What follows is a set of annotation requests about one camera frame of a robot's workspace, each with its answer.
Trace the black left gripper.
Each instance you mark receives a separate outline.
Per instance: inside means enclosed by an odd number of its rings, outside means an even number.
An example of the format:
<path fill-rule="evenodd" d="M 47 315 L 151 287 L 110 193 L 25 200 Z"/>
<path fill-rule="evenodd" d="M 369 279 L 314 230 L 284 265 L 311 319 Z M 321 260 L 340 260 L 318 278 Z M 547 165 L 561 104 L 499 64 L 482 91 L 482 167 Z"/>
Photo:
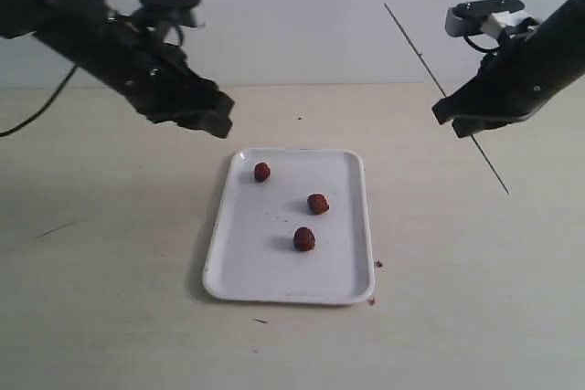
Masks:
<path fill-rule="evenodd" d="M 191 71 L 181 50 L 155 42 L 151 33 L 122 20 L 108 23 L 96 44 L 91 74 L 149 121 L 229 136 L 234 100 Z"/>

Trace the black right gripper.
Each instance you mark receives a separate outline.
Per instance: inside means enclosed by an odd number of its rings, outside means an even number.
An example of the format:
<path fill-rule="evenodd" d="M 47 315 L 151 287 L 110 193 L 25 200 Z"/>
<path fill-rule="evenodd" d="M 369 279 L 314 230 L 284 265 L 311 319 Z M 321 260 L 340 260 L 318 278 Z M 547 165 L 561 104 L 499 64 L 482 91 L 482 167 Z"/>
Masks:
<path fill-rule="evenodd" d="M 531 118 L 567 87 L 567 30 L 539 28 L 484 57 L 475 77 L 431 108 L 458 138 Z"/>

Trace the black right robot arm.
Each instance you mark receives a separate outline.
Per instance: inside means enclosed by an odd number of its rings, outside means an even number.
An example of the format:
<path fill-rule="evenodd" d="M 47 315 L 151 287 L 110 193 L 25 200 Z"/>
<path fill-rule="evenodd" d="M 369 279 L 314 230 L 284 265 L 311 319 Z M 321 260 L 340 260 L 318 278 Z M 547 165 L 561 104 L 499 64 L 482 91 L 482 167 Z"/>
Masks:
<path fill-rule="evenodd" d="M 477 74 L 432 112 L 460 138 L 530 119 L 584 74 L 584 0 L 567 0 L 546 20 L 520 0 L 482 0 L 448 9 L 445 31 L 470 42 L 485 35 Z"/>

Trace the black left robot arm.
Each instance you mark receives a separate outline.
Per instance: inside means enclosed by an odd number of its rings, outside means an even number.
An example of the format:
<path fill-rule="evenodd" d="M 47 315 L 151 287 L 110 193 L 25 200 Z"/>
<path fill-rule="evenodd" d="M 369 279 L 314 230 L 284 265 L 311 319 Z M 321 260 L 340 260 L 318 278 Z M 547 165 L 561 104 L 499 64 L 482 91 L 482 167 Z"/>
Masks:
<path fill-rule="evenodd" d="M 197 75 L 183 50 L 201 0 L 139 0 L 123 15 L 106 0 L 1 0 L 1 36 L 32 35 L 115 90 L 152 123 L 225 139 L 234 101 Z"/>

